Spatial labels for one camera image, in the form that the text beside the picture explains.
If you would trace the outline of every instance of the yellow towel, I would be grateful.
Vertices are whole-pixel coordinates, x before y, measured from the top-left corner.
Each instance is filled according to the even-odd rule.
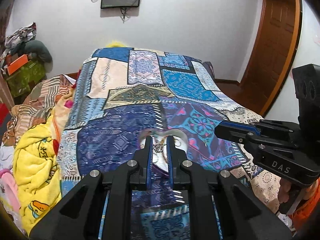
[[[49,126],[30,128],[16,146],[13,159],[13,176],[18,185],[21,203],[22,226],[30,234],[31,229],[61,199],[60,168],[52,145]]]
[[[126,47],[126,46],[119,41],[112,41],[106,47],[107,48],[116,48],[116,47]]]

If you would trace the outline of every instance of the screw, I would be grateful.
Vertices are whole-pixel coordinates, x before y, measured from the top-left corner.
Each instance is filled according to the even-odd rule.
[[[129,161],[127,162],[127,165],[130,166],[130,167],[134,167],[135,165],[137,165],[137,161],[135,161],[135,160],[129,160]]]
[[[185,166],[185,167],[190,167],[190,166],[192,166],[192,161],[185,160],[185,161],[182,162],[182,165]]]
[[[222,170],[222,171],[220,171],[220,175],[224,178],[228,178],[228,177],[230,177],[230,172],[227,170]]]
[[[100,171],[98,170],[92,170],[90,171],[90,176],[91,177],[97,177],[99,175]]]

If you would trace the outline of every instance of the bed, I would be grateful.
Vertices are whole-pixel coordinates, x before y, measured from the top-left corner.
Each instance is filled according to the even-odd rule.
[[[261,116],[224,95],[213,69],[193,57],[150,49],[95,50],[79,71],[59,141],[61,196],[91,170],[111,171],[130,160],[146,135],[155,145],[173,135],[188,159],[211,171],[230,170],[275,212],[280,178],[254,165],[242,145],[214,135],[223,120],[250,123]],[[60,97],[69,92],[68,82]],[[35,90],[29,99],[36,100]],[[41,116],[48,115],[43,110]],[[152,189],[132,193],[132,239],[189,239],[188,196],[168,185],[166,153],[154,150]]]

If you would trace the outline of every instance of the blue patterned blanket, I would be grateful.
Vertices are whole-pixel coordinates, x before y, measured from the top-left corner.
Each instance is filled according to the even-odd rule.
[[[58,152],[62,193],[91,170],[116,169],[139,149],[146,129],[179,129],[188,159],[205,169],[230,170],[273,211],[279,177],[253,165],[240,144],[218,139],[223,120],[250,123],[261,116],[224,95],[200,60],[155,50],[97,49],[81,69]],[[152,189],[132,194],[132,239],[189,239],[186,192],[169,187],[165,156]]]

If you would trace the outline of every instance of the door frame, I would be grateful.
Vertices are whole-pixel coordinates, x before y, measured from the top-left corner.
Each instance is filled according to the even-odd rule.
[[[261,18],[260,18],[260,23],[259,23],[259,28],[258,28],[258,33],[257,33],[257,38],[254,43],[252,53],[247,65],[247,68],[244,72],[244,76],[241,80],[240,87],[243,87],[247,77],[248,77],[248,72],[249,68],[253,64],[253,58],[256,53],[257,47],[258,47],[258,41],[260,39],[261,31],[262,31],[262,24],[265,16],[265,10],[266,10],[266,0],[263,0],[262,2],[262,10],[261,10]],[[294,27],[293,27],[293,34],[292,34],[292,40],[289,48],[289,52],[286,58],[286,61],[284,63],[284,67],[282,68],[281,74],[278,78],[278,81],[273,88],[270,96],[268,97],[265,105],[262,107],[261,111],[258,113],[262,117],[264,117],[270,108],[272,107],[273,103],[276,101],[289,73],[292,67],[292,63],[294,61],[294,57],[297,52],[299,40],[300,40],[300,33],[301,33],[301,25],[302,25],[302,0],[295,0],[295,18],[294,18]]]

